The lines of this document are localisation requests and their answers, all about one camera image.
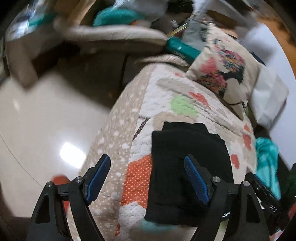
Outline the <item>black pants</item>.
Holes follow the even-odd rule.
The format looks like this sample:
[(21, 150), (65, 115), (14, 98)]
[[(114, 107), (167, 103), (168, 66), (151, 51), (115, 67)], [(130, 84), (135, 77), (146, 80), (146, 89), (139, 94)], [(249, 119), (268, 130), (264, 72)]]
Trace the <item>black pants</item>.
[(207, 208), (190, 183), (184, 159), (193, 155), (213, 176), (233, 183), (225, 141), (203, 123), (165, 122), (152, 132), (152, 172), (145, 220), (166, 225), (198, 226)]

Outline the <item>turquoise cloth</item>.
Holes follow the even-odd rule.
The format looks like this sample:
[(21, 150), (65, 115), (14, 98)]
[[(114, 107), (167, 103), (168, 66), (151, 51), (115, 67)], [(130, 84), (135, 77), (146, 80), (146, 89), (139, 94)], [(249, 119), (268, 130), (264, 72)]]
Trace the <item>turquoise cloth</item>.
[(274, 195), (277, 200), (281, 198), (278, 181), (278, 146), (269, 138), (258, 137), (255, 142), (257, 154), (257, 169), (255, 176)]

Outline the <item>heart patterned quilt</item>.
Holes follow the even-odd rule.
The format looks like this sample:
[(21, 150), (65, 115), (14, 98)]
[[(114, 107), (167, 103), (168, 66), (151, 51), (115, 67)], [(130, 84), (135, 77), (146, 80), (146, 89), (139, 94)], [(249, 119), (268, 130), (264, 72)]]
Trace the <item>heart patterned quilt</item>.
[(140, 59), (144, 67), (127, 85), (98, 132), (80, 170), (103, 154), (111, 168), (90, 211), (105, 240), (190, 240), (194, 227), (144, 219), (152, 170), (152, 132), (164, 122), (203, 123), (224, 141), (235, 183), (255, 172), (255, 137), (249, 118), (239, 119), (213, 92), (189, 80), (189, 65), (173, 55)]

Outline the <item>floral silhouette cushion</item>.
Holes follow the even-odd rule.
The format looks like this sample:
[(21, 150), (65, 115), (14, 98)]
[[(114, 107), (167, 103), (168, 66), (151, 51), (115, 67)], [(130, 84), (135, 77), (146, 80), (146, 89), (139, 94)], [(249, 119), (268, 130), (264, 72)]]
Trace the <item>floral silhouette cushion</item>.
[(186, 77), (217, 94), (243, 120), (259, 71), (247, 49), (220, 28), (209, 26), (206, 45)]

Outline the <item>teal wet wipes pack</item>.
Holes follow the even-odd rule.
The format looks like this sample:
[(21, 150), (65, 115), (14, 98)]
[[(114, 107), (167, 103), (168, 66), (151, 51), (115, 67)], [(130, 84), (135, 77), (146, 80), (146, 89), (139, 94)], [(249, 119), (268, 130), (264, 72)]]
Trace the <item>teal wet wipes pack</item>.
[(166, 50), (185, 60), (188, 64), (192, 64), (201, 54), (201, 51), (185, 44), (177, 37), (170, 37), (166, 42)]

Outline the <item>beige padded blanket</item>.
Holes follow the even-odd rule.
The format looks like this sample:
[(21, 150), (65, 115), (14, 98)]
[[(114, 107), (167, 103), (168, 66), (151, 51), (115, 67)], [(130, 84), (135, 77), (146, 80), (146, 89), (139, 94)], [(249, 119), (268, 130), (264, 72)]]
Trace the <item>beige padded blanket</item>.
[(109, 51), (145, 55), (162, 51), (167, 37), (161, 31), (141, 26), (71, 26), (60, 16), (51, 23), (27, 29), (21, 24), (11, 24), (4, 39), (10, 75), (22, 87), (31, 87), (38, 81), (33, 60), (63, 41), (77, 44), (85, 53)]

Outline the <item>teal towel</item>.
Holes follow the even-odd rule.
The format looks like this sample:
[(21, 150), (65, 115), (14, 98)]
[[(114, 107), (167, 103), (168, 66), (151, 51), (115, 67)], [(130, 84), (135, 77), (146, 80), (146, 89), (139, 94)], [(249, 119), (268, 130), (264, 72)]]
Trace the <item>teal towel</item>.
[(145, 17), (131, 9), (106, 8), (100, 11), (94, 21), (93, 27), (108, 25), (130, 25), (137, 20), (144, 20)]

